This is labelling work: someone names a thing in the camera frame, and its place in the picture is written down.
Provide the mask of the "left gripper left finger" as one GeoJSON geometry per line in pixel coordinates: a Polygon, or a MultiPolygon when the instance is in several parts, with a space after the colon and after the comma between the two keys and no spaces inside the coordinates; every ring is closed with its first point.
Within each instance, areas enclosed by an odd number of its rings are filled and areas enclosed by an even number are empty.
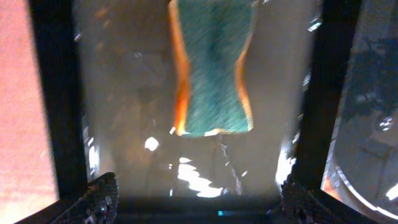
{"type": "Polygon", "coordinates": [[[117,216],[119,187],[108,172],[89,183],[87,192],[50,224],[112,224],[117,216]]]}

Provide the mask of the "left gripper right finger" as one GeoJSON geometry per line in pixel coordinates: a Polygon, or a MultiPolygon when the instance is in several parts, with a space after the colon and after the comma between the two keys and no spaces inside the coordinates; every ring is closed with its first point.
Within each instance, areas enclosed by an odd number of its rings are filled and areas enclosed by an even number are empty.
{"type": "Polygon", "coordinates": [[[340,224],[342,220],[319,202],[309,191],[297,184],[292,175],[281,185],[282,208],[294,223],[340,224]]]}

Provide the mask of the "green and yellow sponge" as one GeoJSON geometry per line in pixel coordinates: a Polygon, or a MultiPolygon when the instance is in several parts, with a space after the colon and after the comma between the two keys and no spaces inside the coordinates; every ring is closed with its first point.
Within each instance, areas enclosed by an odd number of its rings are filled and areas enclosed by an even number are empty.
{"type": "Polygon", "coordinates": [[[177,135],[197,138],[252,130],[244,63],[257,9],[257,1],[247,0],[168,3],[177,72],[177,135]]]}

